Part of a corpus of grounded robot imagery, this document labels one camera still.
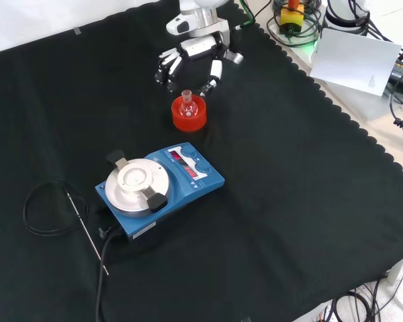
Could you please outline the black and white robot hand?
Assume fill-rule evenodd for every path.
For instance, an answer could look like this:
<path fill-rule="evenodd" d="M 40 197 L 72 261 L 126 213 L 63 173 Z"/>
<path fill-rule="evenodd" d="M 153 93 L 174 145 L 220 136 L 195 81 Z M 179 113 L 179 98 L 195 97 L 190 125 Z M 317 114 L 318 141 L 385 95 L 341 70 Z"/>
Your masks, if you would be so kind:
<path fill-rule="evenodd" d="M 202 97 L 209 95 L 220 84 L 223 60 L 227 59 L 235 64 L 240 64 L 244 59 L 241 53 L 232 51 L 226 45 L 222 32 L 214 32 L 207 36 L 185 40 L 176 48 L 160 54 L 158 69 L 154 76 L 155 81 L 166 85 L 168 90 L 173 92 L 176 90 L 177 75 L 185 63 L 206 57 L 210 57 L 212 63 L 210 77 L 199 90 L 199 95 Z"/>

